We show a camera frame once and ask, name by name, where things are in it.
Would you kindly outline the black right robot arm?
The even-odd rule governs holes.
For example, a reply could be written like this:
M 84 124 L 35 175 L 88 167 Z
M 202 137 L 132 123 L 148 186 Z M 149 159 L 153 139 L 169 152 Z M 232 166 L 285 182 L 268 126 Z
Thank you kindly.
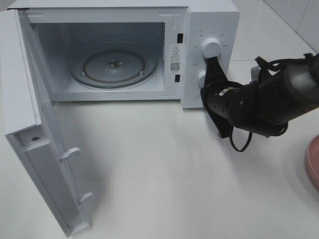
M 288 122 L 319 107 L 319 57 L 267 62 L 257 57 L 258 79 L 242 85 L 229 81 L 218 58 L 205 60 L 201 97 L 221 138 L 232 127 L 265 137 L 280 136 Z

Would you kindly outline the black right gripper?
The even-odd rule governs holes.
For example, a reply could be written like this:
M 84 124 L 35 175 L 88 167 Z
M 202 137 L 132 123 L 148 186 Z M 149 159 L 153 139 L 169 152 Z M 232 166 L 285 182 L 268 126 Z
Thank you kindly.
M 219 64 L 218 57 L 206 58 L 205 63 L 204 86 L 213 85 L 201 89 L 203 106 L 207 112 L 213 112 L 221 117 L 229 117 L 230 102 L 243 85 L 231 81 L 227 82 L 228 79 Z

